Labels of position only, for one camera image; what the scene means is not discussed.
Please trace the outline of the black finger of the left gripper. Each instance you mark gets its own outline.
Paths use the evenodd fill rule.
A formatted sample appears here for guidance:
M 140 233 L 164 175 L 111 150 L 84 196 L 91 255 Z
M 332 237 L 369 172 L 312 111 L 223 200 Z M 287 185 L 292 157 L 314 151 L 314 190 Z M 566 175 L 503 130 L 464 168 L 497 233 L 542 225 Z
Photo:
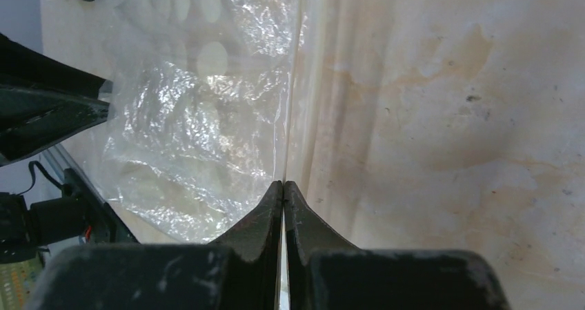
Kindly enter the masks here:
M 108 118 L 112 82 L 1 36 L 1 165 L 28 159 Z

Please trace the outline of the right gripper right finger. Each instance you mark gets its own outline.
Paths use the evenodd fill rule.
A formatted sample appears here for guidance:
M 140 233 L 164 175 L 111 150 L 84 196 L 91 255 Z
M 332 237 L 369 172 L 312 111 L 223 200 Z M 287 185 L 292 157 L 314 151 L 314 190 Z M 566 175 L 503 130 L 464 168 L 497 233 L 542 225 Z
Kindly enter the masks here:
M 509 309 L 492 267 L 462 250 L 361 249 L 284 184 L 292 309 Z

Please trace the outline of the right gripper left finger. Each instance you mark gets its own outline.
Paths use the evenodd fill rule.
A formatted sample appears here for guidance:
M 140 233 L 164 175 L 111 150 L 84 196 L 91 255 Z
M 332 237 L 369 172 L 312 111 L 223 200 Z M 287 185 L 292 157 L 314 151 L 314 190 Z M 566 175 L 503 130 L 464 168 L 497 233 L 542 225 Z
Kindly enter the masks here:
M 29 309 L 276 309 L 283 184 L 207 244 L 66 249 L 43 270 Z

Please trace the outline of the clear zip top bag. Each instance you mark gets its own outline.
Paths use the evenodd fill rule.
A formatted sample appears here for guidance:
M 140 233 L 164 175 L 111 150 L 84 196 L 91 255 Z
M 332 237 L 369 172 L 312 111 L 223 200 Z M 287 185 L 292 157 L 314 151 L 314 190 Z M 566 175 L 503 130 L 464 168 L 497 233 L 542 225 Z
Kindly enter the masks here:
M 284 169 L 300 0 L 97 0 L 107 120 L 81 154 L 142 242 L 207 243 Z

